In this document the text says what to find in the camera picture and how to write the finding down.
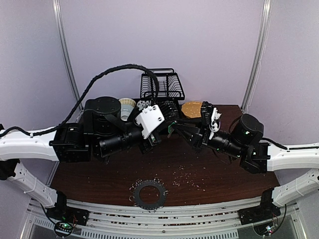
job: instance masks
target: black cable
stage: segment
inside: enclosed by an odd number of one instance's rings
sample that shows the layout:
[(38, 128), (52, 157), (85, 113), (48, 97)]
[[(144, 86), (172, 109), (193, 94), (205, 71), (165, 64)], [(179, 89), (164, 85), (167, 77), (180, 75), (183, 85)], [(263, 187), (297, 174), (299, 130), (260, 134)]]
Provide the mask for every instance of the black cable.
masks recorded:
[(286, 213), (287, 213), (287, 204), (285, 204), (285, 213), (284, 213), (283, 220), (281, 221), (280, 225), (276, 228), (276, 230), (275, 230), (273, 233), (271, 233), (271, 235), (274, 234), (276, 231), (279, 230), (279, 228), (281, 227), (281, 225), (283, 224), (283, 222), (284, 222), (284, 220), (285, 220)]
[[(66, 117), (66, 119), (64, 121), (62, 121), (59, 125), (57, 125), (56, 127), (53, 127), (53, 128), (50, 128), (50, 129), (47, 129), (47, 130), (44, 130), (44, 131), (39, 131), (39, 132), (35, 132), (33, 133), (33, 136), (39, 136), (39, 135), (43, 135), (43, 134), (47, 134), (47, 133), (52, 133), (58, 129), (60, 129), (61, 127), (63, 127), (72, 117), (72, 115), (74, 114), (74, 112), (76, 111), (76, 109), (79, 107), (80, 103), (84, 100), (85, 96), (88, 94), (89, 90), (91, 89), (91, 87), (93, 86), (93, 84), (101, 79), (103, 76), (106, 76), (107, 74), (109, 73), (112, 73), (112, 72), (116, 72), (116, 71), (120, 71), (120, 70), (125, 70), (125, 69), (137, 69), (137, 70), (141, 70), (141, 71), (144, 71), (148, 74), (148, 76), (154, 81), (155, 83), (155, 96), (152, 100), (152, 105), (155, 104), (157, 98), (158, 98), (158, 95), (159, 95), (159, 89), (160, 89), (160, 86), (159, 86), (159, 81), (155, 75), (155, 73), (151, 70), (149, 70), (148, 68), (144, 67), (144, 66), (140, 66), (140, 65), (135, 65), (135, 64), (127, 64), (127, 65), (123, 65), (123, 66), (116, 66), (116, 67), (113, 67), (113, 68), (110, 68), (102, 73), (100, 73), (99, 75), (95, 76), (91, 81), (90, 83), (88, 84), (88, 86), (86, 87), (86, 89), (84, 90), (83, 94), (81, 95), (81, 97), (79, 98), (79, 100), (76, 102), (75, 106), (72, 108), (71, 112), (69, 113), (69, 115)], [(12, 130), (19, 130), (20, 132), (28, 135), (28, 136), (31, 136), (31, 133), (25, 131), (24, 129), (18, 127), (18, 126), (13, 126), (13, 127), (10, 127), (8, 129), (6, 129), (3, 133), (0, 133), (0, 138), (5, 136), (7, 133), (9, 133), (10, 131)]]
[(269, 139), (269, 138), (262, 138), (262, 140), (265, 140), (265, 141), (268, 141), (270, 143), (273, 143), (275, 146), (277, 146), (278, 148), (282, 148), (282, 149), (285, 149), (287, 150), (288, 148), (286, 146), (283, 146), (282, 144), (279, 144), (275, 141), (273, 141), (272, 139)]
[(44, 206), (43, 206), (42, 204), (40, 204), (40, 205), (41, 205), (41, 207), (42, 207), (42, 210), (43, 210), (45, 216), (48, 218), (48, 220), (49, 220), (50, 222), (52, 222), (54, 225), (56, 225), (56, 223), (55, 223), (54, 221), (52, 221), (52, 219), (51, 219), (51, 218), (48, 216), (48, 214), (46, 213), (46, 211), (45, 211), (45, 209), (44, 209)]

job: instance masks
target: purple wall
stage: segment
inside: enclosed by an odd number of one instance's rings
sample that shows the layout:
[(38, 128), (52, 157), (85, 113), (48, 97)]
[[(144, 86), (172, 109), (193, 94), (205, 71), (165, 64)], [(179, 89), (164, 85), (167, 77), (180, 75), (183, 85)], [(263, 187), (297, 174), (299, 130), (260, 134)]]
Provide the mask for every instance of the purple wall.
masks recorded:
[[(274, 1), (267, 47), (249, 113), (283, 144), (319, 141), (319, 1)], [(305, 170), (277, 172), (281, 183)], [(309, 238), (318, 238), (319, 193), (298, 201)]]
[[(173, 67), (186, 100), (241, 104), (263, 1), (61, 1), (80, 93), (93, 76), (126, 63)], [(88, 94), (138, 97), (141, 72), (114, 73)]]
[[(75, 104), (52, 1), (0, 1), (0, 89), (0, 123), (6, 128), (56, 125)], [(26, 167), (45, 181), (52, 163), (33, 159)], [(0, 181), (0, 238), (17, 238), (29, 199)]]

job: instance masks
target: dark brown table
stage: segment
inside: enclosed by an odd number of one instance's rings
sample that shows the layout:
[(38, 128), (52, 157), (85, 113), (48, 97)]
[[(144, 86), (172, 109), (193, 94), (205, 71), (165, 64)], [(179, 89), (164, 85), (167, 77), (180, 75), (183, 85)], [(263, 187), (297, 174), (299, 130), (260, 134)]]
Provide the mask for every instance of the dark brown table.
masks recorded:
[[(218, 110), (223, 130), (242, 114), (238, 106), (218, 106)], [(226, 156), (218, 156), (210, 149), (197, 155), (178, 135), (164, 136), (152, 152), (141, 155), (135, 147), (111, 156), (108, 165), (97, 160), (61, 163), (51, 186), (73, 200), (132, 206), (132, 183), (158, 177), (169, 190), (165, 206), (181, 206), (254, 198), (279, 185), (274, 173), (253, 175), (239, 167), (239, 160), (227, 165), (221, 161)], [(141, 197), (152, 202), (156, 191), (145, 188)]]

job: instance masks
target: white plastic part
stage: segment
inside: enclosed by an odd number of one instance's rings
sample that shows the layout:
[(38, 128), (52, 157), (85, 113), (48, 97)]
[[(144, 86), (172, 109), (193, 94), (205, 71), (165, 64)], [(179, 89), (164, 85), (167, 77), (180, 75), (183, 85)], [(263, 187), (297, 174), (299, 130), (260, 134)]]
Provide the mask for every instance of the white plastic part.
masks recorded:
[(319, 189), (319, 170), (311, 169), (303, 176), (287, 183), (283, 186), (276, 187), (273, 190), (273, 204), (282, 207), (286, 203), (295, 200), (307, 193)]
[(210, 135), (209, 139), (212, 139), (214, 136), (214, 133), (219, 131), (219, 125), (215, 122), (216, 120), (219, 120), (221, 114), (218, 113), (217, 108), (213, 109), (213, 114), (211, 115), (211, 125), (209, 126), (210, 128)]
[[(311, 149), (290, 149), (300, 147), (316, 147)], [(271, 144), (268, 147), (267, 171), (289, 168), (319, 168), (319, 143), (286, 146), (288, 150)]]
[(40, 182), (22, 163), (15, 167), (15, 177), (8, 177), (8, 181), (18, 185), (25, 194), (29, 194), (46, 208), (53, 208), (57, 201), (56, 191)]
[(165, 120), (158, 105), (148, 106), (136, 117), (136, 123), (143, 127), (143, 138), (147, 139), (150, 134)]
[(0, 138), (0, 161), (14, 158), (41, 158), (58, 161), (53, 147), (49, 142), (54, 139), (56, 132), (41, 136), (28, 136), (20, 131), (10, 132)]

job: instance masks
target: metal ring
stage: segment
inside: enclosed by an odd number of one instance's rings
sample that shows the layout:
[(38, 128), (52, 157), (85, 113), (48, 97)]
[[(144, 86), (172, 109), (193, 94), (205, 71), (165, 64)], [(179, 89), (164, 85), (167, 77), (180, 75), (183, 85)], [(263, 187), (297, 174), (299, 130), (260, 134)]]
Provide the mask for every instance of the metal ring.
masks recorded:
[[(147, 186), (153, 186), (155, 188), (158, 189), (159, 191), (159, 199), (157, 202), (155, 203), (145, 203), (142, 201), (142, 199), (140, 198), (140, 192), (144, 187)], [(162, 207), (166, 201), (166, 197), (167, 197), (167, 193), (166, 193), (166, 189), (165, 187), (159, 183), (158, 181), (154, 181), (154, 180), (145, 180), (143, 182), (141, 182), (134, 190), (133, 192), (133, 197), (134, 197), (134, 201), (135, 203), (140, 207), (143, 208), (145, 210), (149, 210), (149, 211), (153, 211), (156, 210), (159, 207)]]

